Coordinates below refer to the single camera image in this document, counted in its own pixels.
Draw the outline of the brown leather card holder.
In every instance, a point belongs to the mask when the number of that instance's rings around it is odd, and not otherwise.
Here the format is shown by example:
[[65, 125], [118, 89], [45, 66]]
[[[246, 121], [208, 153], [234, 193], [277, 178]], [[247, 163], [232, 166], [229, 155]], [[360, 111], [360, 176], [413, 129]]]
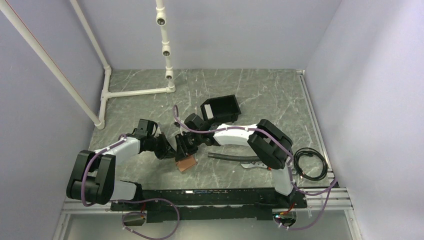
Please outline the brown leather card holder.
[[193, 155], [190, 155], [182, 160], [179, 160], [176, 162], [176, 167], [178, 168], [178, 170], [183, 173], [186, 170], [194, 167], [197, 164], [197, 160], [194, 158]]

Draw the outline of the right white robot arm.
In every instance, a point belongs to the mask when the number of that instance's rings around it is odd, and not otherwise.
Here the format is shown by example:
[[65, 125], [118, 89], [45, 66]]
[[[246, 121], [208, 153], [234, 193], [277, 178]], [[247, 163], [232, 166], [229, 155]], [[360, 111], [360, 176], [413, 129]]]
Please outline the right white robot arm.
[[292, 157], [293, 141], [273, 123], [262, 119], [257, 124], [228, 125], [216, 119], [204, 120], [193, 113], [180, 126], [181, 133], [175, 136], [175, 161], [181, 163], [192, 157], [202, 144], [207, 146], [245, 146], [250, 147], [254, 156], [225, 155], [208, 153], [212, 159], [240, 163], [261, 163], [272, 173], [276, 203], [282, 207], [295, 205], [295, 189], [287, 161]]

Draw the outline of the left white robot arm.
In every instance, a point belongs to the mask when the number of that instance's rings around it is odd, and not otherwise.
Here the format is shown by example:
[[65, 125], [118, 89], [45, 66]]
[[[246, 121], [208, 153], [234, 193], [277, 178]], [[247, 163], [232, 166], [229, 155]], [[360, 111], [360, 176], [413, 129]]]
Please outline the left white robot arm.
[[160, 160], [176, 155], [155, 121], [140, 119], [137, 127], [131, 133], [120, 135], [117, 142], [97, 150], [80, 151], [66, 196], [80, 200], [85, 207], [115, 202], [124, 203], [131, 210], [139, 209], [144, 203], [141, 184], [117, 180], [116, 166], [143, 152], [152, 152]]

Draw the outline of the white cards in tray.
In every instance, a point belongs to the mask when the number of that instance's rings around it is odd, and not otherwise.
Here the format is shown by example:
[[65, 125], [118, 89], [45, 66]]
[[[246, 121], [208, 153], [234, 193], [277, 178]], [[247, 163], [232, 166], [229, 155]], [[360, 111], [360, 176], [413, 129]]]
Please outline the white cards in tray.
[[213, 114], [213, 111], [212, 111], [212, 108], [211, 108], [211, 105], [210, 104], [205, 104], [204, 105], [204, 110], [205, 110], [206, 118], [208, 120], [214, 118], [214, 114]]

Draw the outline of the black plastic card tray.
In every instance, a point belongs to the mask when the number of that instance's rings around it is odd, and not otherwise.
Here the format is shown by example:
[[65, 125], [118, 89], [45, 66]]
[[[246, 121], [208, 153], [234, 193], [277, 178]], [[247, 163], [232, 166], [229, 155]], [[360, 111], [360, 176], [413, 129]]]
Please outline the black plastic card tray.
[[[207, 119], [204, 105], [210, 105], [214, 118]], [[208, 98], [200, 105], [202, 117], [205, 121], [214, 123], [234, 123], [241, 115], [241, 109], [234, 94]]]

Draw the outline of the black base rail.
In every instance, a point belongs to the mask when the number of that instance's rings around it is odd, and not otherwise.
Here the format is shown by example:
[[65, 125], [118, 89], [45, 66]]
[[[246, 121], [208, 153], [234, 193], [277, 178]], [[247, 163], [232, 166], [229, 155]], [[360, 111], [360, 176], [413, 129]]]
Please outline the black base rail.
[[110, 206], [113, 212], [144, 210], [148, 223], [162, 223], [177, 216], [181, 220], [256, 219], [270, 221], [273, 214], [307, 208], [304, 194], [293, 191], [284, 196], [272, 187], [228, 189], [142, 189], [139, 185], [132, 203]]

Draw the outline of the red handled pruning shears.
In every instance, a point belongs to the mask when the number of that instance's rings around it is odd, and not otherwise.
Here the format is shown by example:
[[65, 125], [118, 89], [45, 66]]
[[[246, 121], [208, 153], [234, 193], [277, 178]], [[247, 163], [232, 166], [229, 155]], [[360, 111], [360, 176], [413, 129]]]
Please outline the red handled pruning shears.
[[257, 162], [257, 161], [252, 161], [252, 162], [241, 162], [240, 165], [244, 168], [244, 169], [251, 169], [251, 168], [262, 168], [262, 169], [266, 169], [269, 170], [270, 168], [267, 167], [263, 162]]

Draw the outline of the aluminium frame rail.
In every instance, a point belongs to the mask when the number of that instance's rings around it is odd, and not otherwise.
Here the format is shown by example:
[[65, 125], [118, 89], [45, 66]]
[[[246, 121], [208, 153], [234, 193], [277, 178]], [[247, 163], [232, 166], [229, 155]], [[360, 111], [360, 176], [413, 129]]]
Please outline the aluminium frame rail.
[[[329, 173], [333, 174], [332, 165], [331, 165], [329, 157], [328, 157], [327, 149], [326, 149], [326, 146], [324, 144], [324, 140], [323, 140], [322, 133], [321, 133], [321, 130], [320, 130], [320, 127], [319, 127], [319, 123], [318, 123], [318, 120], [316, 118], [316, 114], [315, 114], [313, 104], [312, 104], [312, 101], [311, 101], [311, 98], [310, 98], [310, 95], [309, 95], [309, 91], [307, 89], [304, 73], [305, 73], [304, 70], [299, 70], [299, 69], [296, 70], [296, 74], [299, 77], [299, 81], [300, 81], [300, 84], [302, 86], [304, 97], [305, 97], [305, 100], [306, 100], [307, 105], [308, 105], [309, 116], [311, 118], [311, 121], [313, 122], [313, 129], [314, 129], [317, 141], [318, 141], [319, 149], [320, 149], [322, 155], [324, 156], [324, 158], [325, 158], [325, 160], [328, 164]], [[345, 215], [347, 215], [350, 211], [353, 210], [351, 205], [350, 206], [347, 206], [347, 205], [345, 205], [345, 206], [327, 205], [326, 209], [328, 211], [341, 211], [341, 210], [343, 210]]]

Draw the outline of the white pvc pipe frame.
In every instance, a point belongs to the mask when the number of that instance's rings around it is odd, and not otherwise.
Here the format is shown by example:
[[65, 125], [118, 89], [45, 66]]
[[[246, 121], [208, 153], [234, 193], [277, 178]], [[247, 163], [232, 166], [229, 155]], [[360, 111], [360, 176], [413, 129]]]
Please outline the white pvc pipe frame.
[[100, 47], [74, 0], [0, 3], [0, 134], [91, 133], [103, 128]]

